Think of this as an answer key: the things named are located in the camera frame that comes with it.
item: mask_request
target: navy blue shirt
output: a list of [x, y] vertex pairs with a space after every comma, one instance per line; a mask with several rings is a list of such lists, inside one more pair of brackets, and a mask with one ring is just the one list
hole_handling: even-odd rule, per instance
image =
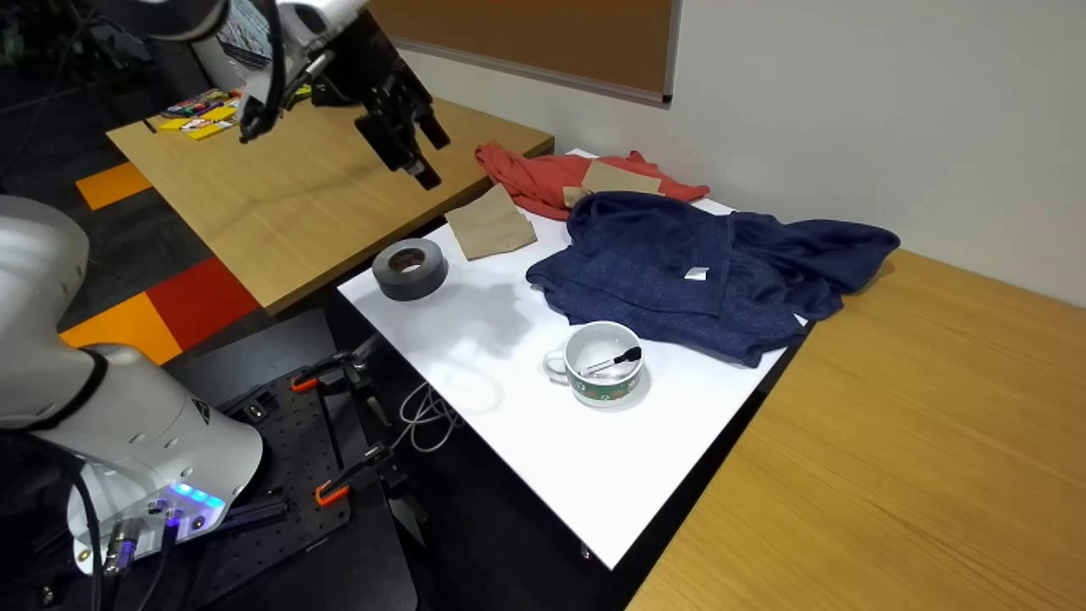
[[799, 317], [839, 312], [900, 244], [870, 225], [717, 216], [650, 195], [595, 195], [567, 232], [575, 244], [525, 270], [558, 312], [748, 367], [799, 338]]

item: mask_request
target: wooden board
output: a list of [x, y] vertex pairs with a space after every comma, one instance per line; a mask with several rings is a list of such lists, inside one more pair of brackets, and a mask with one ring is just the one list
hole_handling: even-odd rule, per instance
[[242, 146], [236, 130], [193, 141], [141, 121], [110, 131], [169, 207], [207, 240], [236, 281], [278, 312], [394, 238], [473, 200], [485, 188], [475, 146], [498, 138], [517, 154], [551, 154], [554, 138], [450, 101], [436, 101], [450, 135], [425, 157], [438, 191], [389, 172], [354, 130], [356, 109], [298, 105], [276, 131]]
[[406, 48], [645, 101], [673, 94], [678, 0], [374, 0], [371, 9]]
[[896, 256], [811, 332], [636, 608], [1081, 608], [1081, 362], [1081, 310]]

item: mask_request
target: cable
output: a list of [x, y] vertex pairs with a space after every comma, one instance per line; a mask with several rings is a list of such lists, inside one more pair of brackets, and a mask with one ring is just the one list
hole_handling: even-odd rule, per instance
[[[400, 438], [389, 446], [389, 450], [394, 450], [404, 438], [412, 438], [412, 447], [414, 447], [417, 456], [436, 456], [436, 450], [440, 450], [440, 447], [447, 446], [450, 428], [455, 428], [455, 413], [450, 413], [446, 405], [438, 405], [436, 387], [429, 387], [425, 380], [400, 402], [400, 421], [404, 421], [404, 430], [400, 430]], [[417, 428], [438, 423], [438, 421], [446, 421], [446, 434], [440, 434], [438, 442], [432, 442], [432, 446], [421, 446], [421, 442], [417, 442]]]
[[286, 50], [281, 50], [281, 23], [278, 23], [278, 9], [276, 0], [259, 3], [259, 9], [268, 16], [268, 40], [270, 40], [270, 83], [268, 83], [268, 94], [259, 115], [250, 115], [242, 126], [242, 141], [259, 138], [262, 131], [270, 131], [278, 113], [281, 113], [281, 89], [286, 89]]
[[175, 543], [175, 516], [174, 516], [174, 511], [165, 511], [164, 520], [165, 520], [165, 524], [164, 524], [161, 567], [155, 567], [155, 577], [149, 579], [149, 587], [141, 592], [141, 597], [138, 597], [138, 608], [137, 608], [137, 611], [147, 611], [147, 603], [155, 597], [161, 579], [164, 579], [164, 573], [165, 573], [165, 567], [169, 567], [169, 550], [174, 550], [174, 543]]
[[149, 579], [149, 587], [138, 597], [138, 611], [147, 611], [147, 603], [155, 597], [164, 573], [165, 573], [165, 545], [164, 545], [164, 560], [161, 560], [155, 577]]
[[103, 611], [103, 600], [105, 600], [105, 587], [103, 587], [103, 534], [98, 534], [98, 511], [95, 511], [95, 504], [93, 504], [93, 492], [88, 492], [88, 483], [80, 479], [79, 473], [80, 466], [75, 466], [69, 475], [71, 475], [71, 485], [80, 499], [80, 511], [88, 520], [88, 534], [93, 534], [93, 611]]

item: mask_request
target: red cloth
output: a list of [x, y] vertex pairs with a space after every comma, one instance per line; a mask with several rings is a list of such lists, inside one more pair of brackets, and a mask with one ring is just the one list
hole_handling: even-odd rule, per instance
[[[517, 157], [498, 141], [485, 141], [475, 148], [480, 166], [485, 170], [489, 179], [502, 184], [510, 191], [510, 198], [543, 216], [570, 216], [570, 207], [563, 204], [563, 188], [580, 188], [591, 161], [583, 157]], [[692, 184], [677, 184], [673, 175], [665, 175], [656, 162], [648, 162], [637, 148], [631, 148], [629, 157], [601, 157], [601, 162], [629, 170], [629, 172], [641, 172], [641, 175], [656, 175], [658, 179], [658, 195], [669, 200], [704, 200], [708, 195], [708, 188], [692, 188]]]

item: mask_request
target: black cable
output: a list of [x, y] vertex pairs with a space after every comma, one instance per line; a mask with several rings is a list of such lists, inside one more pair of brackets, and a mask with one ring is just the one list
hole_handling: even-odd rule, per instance
[[93, 534], [93, 611], [103, 611], [103, 600], [105, 600], [105, 584], [103, 584], [103, 534], [98, 534], [98, 511], [95, 511], [95, 504], [93, 504], [93, 492], [88, 492], [88, 483], [80, 479], [80, 466], [75, 462], [71, 473], [69, 473], [79, 499], [80, 499], [80, 511], [88, 520], [88, 534]]
[[149, 587], [141, 592], [137, 611], [147, 611], [147, 603], [155, 597], [155, 592], [161, 592], [161, 584], [164, 584], [164, 573], [165, 573], [165, 567], [169, 567], [174, 541], [175, 541], [175, 524], [174, 524], [174, 516], [165, 516], [165, 524], [164, 524], [164, 545], [161, 545], [161, 567], [155, 567], [155, 577], [149, 579]]
[[149, 579], [149, 587], [138, 597], [138, 611], [147, 611], [147, 603], [155, 597], [164, 573], [165, 573], [165, 550], [164, 550], [164, 562], [161, 562], [155, 577]]
[[270, 40], [270, 86], [265, 94], [265, 105], [259, 115], [250, 115], [242, 126], [242, 141], [259, 138], [262, 131], [270, 131], [278, 113], [281, 113], [281, 89], [286, 89], [286, 50], [281, 50], [281, 23], [278, 23], [278, 9], [276, 0], [256, 3], [265, 16], [268, 16], [268, 40]]

